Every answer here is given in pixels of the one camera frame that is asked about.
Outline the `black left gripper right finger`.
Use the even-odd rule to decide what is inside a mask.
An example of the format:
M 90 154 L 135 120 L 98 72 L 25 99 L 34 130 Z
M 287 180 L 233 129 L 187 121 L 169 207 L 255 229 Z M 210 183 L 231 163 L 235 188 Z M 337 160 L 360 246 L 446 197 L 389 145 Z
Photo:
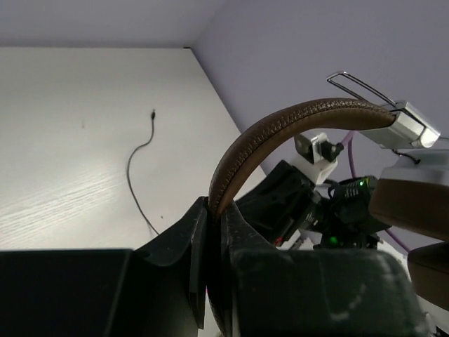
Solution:
M 428 336 L 408 276 L 391 254 L 284 251 L 236 204 L 210 210 L 208 297 L 226 336 Z

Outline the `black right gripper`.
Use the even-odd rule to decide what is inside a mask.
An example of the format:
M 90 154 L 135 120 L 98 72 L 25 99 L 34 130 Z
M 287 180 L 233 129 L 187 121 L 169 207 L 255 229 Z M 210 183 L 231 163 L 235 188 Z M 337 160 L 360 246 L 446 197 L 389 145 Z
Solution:
M 274 246 L 289 240 L 320 201 L 315 184 L 282 160 L 250 192 L 236 201 L 245 221 Z

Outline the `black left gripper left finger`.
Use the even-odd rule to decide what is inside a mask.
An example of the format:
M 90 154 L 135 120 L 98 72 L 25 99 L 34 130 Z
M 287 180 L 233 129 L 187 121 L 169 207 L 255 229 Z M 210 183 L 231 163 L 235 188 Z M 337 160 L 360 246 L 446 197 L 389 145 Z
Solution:
M 2 336 L 196 336 L 207 199 L 136 250 L 1 253 Z

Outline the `brown silver headphones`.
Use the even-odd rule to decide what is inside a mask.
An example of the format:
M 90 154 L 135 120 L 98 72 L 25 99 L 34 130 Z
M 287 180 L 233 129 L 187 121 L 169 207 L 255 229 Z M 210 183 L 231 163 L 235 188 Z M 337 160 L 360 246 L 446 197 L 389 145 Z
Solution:
M 448 308 L 448 153 L 436 152 L 440 131 L 406 101 L 375 105 L 355 92 L 279 110 L 253 124 L 225 152 L 210 183 L 208 207 L 219 218 L 251 173 L 278 146 L 315 128 L 356 131 L 398 155 L 370 202 L 376 219 L 437 243 L 411 251 L 408 268 L 417 295 Z

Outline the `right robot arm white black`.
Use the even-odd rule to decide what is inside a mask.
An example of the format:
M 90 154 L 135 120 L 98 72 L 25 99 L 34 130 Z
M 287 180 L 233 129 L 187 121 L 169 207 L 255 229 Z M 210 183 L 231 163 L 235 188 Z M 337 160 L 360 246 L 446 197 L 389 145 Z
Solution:
M 277 247 L 295 232 L 314 232 L 321 236 L 316 249 L 376 249 L 379 232 L 389 227 L 368 210 L 377 178 L 325 182 L 323 196 L 297 168 L 280 161 L 236 205 L 245 221 Z

